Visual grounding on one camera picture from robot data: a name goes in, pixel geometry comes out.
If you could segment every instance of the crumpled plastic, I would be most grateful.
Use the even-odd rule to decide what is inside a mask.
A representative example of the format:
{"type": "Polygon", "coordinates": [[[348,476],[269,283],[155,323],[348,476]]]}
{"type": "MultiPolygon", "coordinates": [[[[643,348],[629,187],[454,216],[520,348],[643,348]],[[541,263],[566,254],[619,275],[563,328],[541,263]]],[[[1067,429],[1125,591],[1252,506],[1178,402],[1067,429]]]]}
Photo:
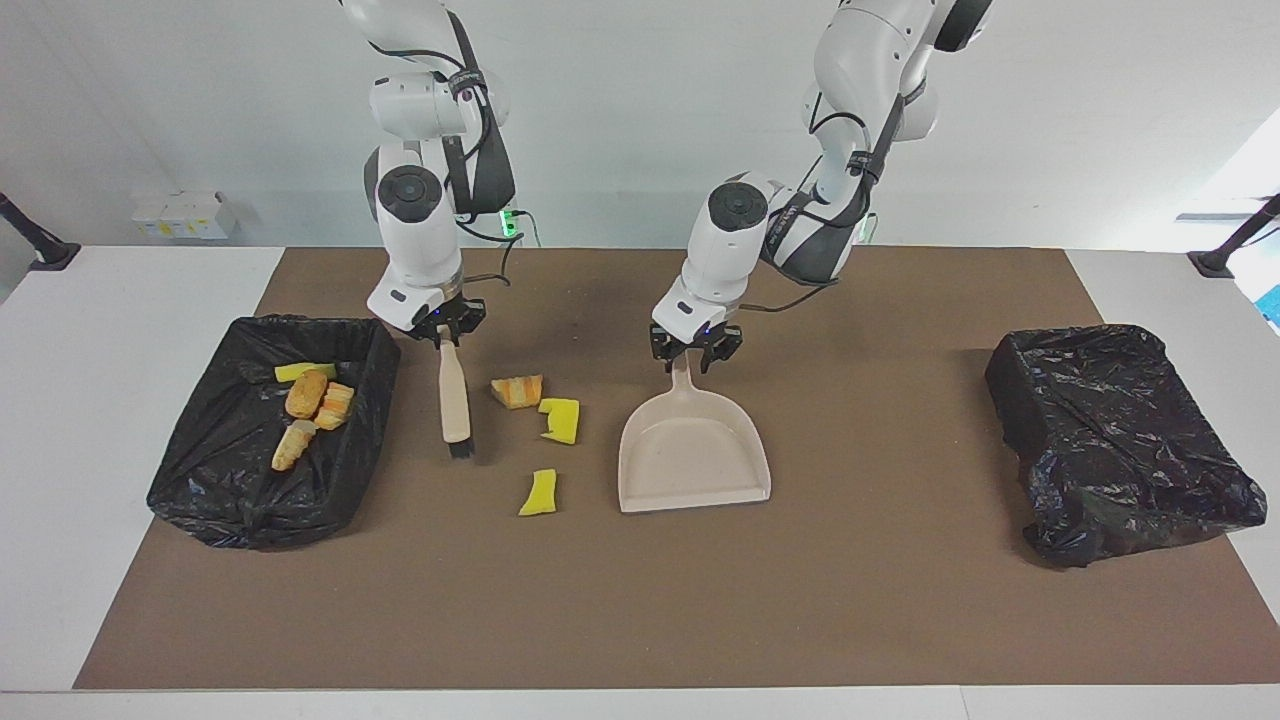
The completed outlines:
{"type": "Polygon", "coordinates": [[[1010,333],[986,378],[1036,515],[1023,536],[1044,560],[1083,568],[1266,521],[1262,488],[1151,332],[1010,333]]]}
{"type": "Polygon", "coordinates": [[[241,318],[178,419],[147,506],[211,547],[292,547],[351,523],[381,451],[399,348],[378,320],[241,318]],[[356,388],[348,421],[316,434],[289,471],[271,456],[293,421],[275,366],[334,363],[356,388]]]}

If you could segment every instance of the bread piece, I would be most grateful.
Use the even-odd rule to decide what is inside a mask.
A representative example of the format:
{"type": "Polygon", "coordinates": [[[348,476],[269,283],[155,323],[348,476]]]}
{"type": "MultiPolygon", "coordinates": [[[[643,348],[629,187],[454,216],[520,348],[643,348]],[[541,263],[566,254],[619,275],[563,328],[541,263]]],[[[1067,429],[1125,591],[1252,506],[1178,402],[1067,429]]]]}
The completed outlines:
{"type": "Polygon", "coordinates": [[[347,421],[346,413],[337,413],[329,410],[328,407],[321,407],[320,414],[316,415],[316,427],[321,430],[337,430],[347,421]]]}
{"type": "Polygon", "coordinates": [[[301,420],[308,420],[324,400],[329,378],[319,370],[307,370],[293,383],[289,397],[284,401],[284,411],[301,420]]]}
{"type": "Polygon", "coordinates": [[[311,420],[294,420],[280,438],[280,445],[275,446],[275,455],[271,457],[271,469],[276,473],[292,470],[302,457],[302,452],[311,445],[311,438],[316,437],[316,424],[311,420]]]}
{"type": "Polygon", "coordinates": [[[329,389],[324,393],[324,404],[320,405],[320,414],[316,415],[316,425],[323,430],[337,430],[351,416],[351,402],[356,397],[356,391],[338,383],[329,383],[329,389]]]}
{"type": "Polygon", "coordinates": [[[347,400],[351,400],[352,397],[356,396],[356,389],[349,388],[342,383],[329,383],[329,387],[325,388],[324,393],[326,396],[332,395],[334,397],[346,397],[347,400]]]}
{"type": "Polygon", "coordinates": [[[543,400],[543,377],[504,378],[490,380],[489,389],[507,410],[536,407],[543,400]]]}

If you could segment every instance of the white table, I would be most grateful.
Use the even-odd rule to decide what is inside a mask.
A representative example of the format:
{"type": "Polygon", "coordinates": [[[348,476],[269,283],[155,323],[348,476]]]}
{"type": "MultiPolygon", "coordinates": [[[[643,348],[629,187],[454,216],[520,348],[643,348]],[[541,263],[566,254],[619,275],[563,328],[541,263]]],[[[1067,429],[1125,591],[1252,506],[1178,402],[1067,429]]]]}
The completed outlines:
{"type": "MultiPolygon", "coordinates": [[[[278,249],[87,247],[0,306],[0,717],[1280,716],[1280,685],[580,692],[76,693],[72,683],[151,521],[140,498],[228,323],[278,249]],[[68,521],[91,516],[91,523],[68,521]]],[[[1280,337],[1180,255],[1070,252],[1107,322],[1142,324],[1228,448],[1280,477],[1280,337]]],[[[1280,529],[1233,538],[1272,614],[1280,529]]]]}

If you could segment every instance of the black stand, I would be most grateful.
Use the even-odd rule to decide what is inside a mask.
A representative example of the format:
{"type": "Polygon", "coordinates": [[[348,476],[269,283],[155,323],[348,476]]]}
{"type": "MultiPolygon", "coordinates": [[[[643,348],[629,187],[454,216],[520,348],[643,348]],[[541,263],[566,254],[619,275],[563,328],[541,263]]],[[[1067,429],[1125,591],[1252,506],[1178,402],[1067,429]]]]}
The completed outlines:
{"type": "Polygon", "coordinates": [[[1192,259],[1192,264],[1196,269],[1201,272],[1206,278],[1234,278],[1231,270],[1226,269],[1226,261],[1233,252],[1244,247],[1247,242],[1253,240],[1262,228],[1267,227],[1272,220],[1280,215],[1280,195],[1271,197],[1261,210],[1244,224],[1240,229],[1235,231],[1226,242],[1222,243],[1217,250],[1210,250],[1208,252],[1188,252],[1187,256],[1192,259]]]}
{"type": "Polygon", "coordinates": [[[32,270],[61,270],[67,265],[70,265],[72,259],[79,252],[81,246],[78,243],[63,242],[54,233],[37,225],[3,192],[0,192],[0,218],[8,220],[36,249],[36,260],[31,263],[32,270]]]}

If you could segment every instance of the food scrap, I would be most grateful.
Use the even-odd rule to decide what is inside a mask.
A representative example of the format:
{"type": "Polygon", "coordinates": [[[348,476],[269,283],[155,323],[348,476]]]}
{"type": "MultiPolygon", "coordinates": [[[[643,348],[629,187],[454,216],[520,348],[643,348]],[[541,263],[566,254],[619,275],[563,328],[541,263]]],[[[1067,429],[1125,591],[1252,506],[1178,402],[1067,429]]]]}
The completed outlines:
{"type": "Polygon", "coordinates": [[[556,512],[556,470],[539,470],[534,473],[534,488],[529,491],[529,500],[520,509],[520,516],[548,512],[556,512]]]}
{"type": "Polygon", "coordinates": [[[337,377],[334,365],[294,363],[276,368],[275,377],[294,378],[284,400],[284,411],[297,420],[284,430],[271,457],[271,469],[283,473],[293,469],[316,430],[335,430],[351,418],[356,389],[330,382],[337,377]]]}
{"type": "Polygon", "coordinates": [[[280,445],[275,447],[271,457],[271,469],[283,473],[292,470],[302,452],[311,445],[311,438],[316,437],[316,424],[311,420],[294,420],[289,429],[284,430],[280,445]]]}
{"type": "Polygon", "coordinates": [[[543,437],[564,445],[577,443],[577,420],[581,406],[576,400],[548,397],[538,411],[547,415],[547,429],[543,437]]]}
{"type": "Polygon", "coordinates": [[[543,377],[527,375],[489,380],[489,389],[507,410],[535,407],[543,400],[543,377]]]}
{"type": "Polygon", "coordinates": [[[329,378],[319,370],[302,373],[289,389],[289,397],[284,400],[284,411],[300,420],[310,420],[315,416],[324,400],[324,391],[329,387],[329,378]]]}
{"type": "Polygon", "coordinates": [[[351,401],[356,391],[338,383],[329,383],[329,389],[324,393],[324,402],[316,415],[316,425],[321,430],[337,430],[351,415],[351,401]]]}
{"type": "Polygon", "coordinates": [[[294,363],[292,365],[280,365],[276,368],[275,382],[292,383],[293,380],[301,378],[302,373],[306,373],[307,370],[319,370],[330,380],[338,379],[338,366],[332,363],[328,365],[323,365],[320,363],[294,363]]]}

